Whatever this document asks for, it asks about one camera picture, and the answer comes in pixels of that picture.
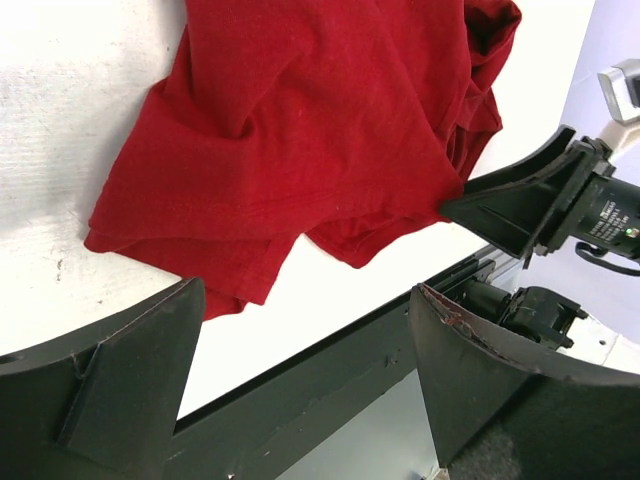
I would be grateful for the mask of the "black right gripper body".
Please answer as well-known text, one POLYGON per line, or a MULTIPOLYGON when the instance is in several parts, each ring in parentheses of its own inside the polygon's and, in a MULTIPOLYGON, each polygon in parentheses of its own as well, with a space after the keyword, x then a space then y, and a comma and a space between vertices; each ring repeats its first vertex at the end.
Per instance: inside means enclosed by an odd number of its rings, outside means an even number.
POLYGON ((583 260, 604 260, 613 254, 639 258, 639 187, 614 177, 613 150, 600 139, 584 137, 596 148, 597 163, 567 211, 539 237, 534 252, 549 255, 573 237, 574 252, 583 260))

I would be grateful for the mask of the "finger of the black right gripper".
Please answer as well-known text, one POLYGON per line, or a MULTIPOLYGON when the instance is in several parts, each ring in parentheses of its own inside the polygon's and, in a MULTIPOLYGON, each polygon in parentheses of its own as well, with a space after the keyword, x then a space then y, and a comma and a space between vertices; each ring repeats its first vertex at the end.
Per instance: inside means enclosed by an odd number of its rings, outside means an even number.
POLYGON ((474 178, 439 213, 514 258, 550 240, 590 175, 590 140, 560 127, 540 148, 474 178))

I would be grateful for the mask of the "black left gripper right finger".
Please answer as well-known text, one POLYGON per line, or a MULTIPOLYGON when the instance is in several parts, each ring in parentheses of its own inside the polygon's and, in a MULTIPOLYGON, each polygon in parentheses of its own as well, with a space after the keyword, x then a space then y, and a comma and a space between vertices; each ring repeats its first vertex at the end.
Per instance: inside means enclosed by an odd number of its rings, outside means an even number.
POLYGON ((540 346, 416 286, 409 323, 452 479, 635 479, 639 378, 540 346))

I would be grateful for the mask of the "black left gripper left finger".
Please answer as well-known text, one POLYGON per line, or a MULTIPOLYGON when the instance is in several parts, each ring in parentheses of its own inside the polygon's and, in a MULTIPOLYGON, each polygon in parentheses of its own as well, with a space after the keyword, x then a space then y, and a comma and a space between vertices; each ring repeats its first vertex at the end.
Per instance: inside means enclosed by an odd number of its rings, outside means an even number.
POLYGON ((4 479, 159 479, 204 316, 182 280, 1 358, 4 479))

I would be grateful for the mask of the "red t-shirt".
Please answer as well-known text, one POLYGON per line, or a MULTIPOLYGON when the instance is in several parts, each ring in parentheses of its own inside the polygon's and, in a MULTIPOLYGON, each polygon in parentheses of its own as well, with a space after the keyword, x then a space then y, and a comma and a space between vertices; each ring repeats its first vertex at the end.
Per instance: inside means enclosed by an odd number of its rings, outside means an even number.
POLYGON ((501 128, 512 1, 190 1, 86 247, 263 304, 300 236, 354 268, 439 216, 501 128))

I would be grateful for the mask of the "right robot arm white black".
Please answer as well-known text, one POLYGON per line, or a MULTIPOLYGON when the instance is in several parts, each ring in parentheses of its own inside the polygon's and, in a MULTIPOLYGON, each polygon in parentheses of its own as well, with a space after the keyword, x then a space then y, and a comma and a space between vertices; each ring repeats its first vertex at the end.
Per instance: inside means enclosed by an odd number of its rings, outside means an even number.
MULTIPOLYGON (((601 137, 576 138, 560 126, 531 155, 469 181, 440 212, 492 246, 528 263, 570 239, 579 258, 628 277, 639 274, 639 188, 614 176, 615 155, 639 127, 610 124, 601 137)), ((474 285, 464 305, 570 357, 636 373, 639 346, 587 308, 542 288, 514 295, 474 285)))

